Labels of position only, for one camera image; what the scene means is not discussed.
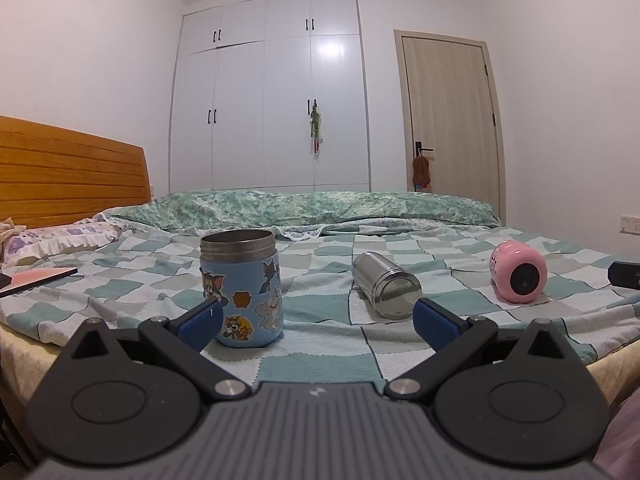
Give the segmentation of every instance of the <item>pink book cover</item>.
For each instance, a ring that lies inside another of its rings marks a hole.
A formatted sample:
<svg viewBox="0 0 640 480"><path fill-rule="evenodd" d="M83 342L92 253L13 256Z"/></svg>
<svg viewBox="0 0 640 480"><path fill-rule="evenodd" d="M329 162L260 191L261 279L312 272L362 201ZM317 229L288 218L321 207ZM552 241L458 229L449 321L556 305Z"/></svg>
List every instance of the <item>pink book cover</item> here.
<svg viewBox="0 0 640 480"><path fill-rule="evenodd" d="M46 267L16 272L11 276L11 283L0 288L0 298L10 296L11 294L18 294L18 292L23 292L36 286L55 282L60 278L66 278L76 272L78 272L78 269L72 267Z"/></svg>

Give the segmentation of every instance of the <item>bed frame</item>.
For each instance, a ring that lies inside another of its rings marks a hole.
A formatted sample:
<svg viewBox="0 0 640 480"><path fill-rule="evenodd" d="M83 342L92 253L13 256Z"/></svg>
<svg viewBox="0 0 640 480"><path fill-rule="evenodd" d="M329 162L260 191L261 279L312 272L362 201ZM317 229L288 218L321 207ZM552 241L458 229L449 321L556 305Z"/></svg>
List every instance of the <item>bed frame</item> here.
<svg viewBox="0 0 640 480"><path fill-rule="evenodd" d="M142 148L0 116L0 221L63 225L150 200Z"/></svg>

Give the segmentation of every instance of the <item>pillow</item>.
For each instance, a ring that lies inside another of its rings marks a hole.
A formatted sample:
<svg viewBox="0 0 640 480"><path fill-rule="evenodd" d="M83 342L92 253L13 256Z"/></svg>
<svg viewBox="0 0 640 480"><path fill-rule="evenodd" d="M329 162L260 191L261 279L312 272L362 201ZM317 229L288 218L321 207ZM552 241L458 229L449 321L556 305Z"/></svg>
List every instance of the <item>pillow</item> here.
<svg viewBox="0 0 640 480"><path fill-rule="evenodd" d="M5 242L3 265L29 265L56 254L97 249L119 237L120 230L107 222L28 229Z"/></svg>

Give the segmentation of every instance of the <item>wall outlet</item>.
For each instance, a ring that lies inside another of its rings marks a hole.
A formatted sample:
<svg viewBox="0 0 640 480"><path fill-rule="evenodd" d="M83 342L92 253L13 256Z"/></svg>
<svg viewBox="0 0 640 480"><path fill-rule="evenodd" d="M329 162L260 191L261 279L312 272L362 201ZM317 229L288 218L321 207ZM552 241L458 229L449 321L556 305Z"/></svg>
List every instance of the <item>wall outlet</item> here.
<svg viewBox="0 0 640 480"><path fill-rule="evenodd" d="M620 232L640 235L640 216L621 216Z"/></svg>

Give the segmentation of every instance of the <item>door handle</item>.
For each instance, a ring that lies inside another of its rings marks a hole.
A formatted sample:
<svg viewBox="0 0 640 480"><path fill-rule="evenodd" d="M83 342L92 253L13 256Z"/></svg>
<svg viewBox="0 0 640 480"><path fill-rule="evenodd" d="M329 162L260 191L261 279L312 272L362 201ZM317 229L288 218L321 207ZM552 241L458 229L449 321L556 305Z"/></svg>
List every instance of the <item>door handle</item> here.
<svg viewBox="0 0 640 480"><path fill-rule="evenodd" d="M415 156L422 155L422 152L432 152L431 148L423 148L420 140L415 141Z"/></svg>

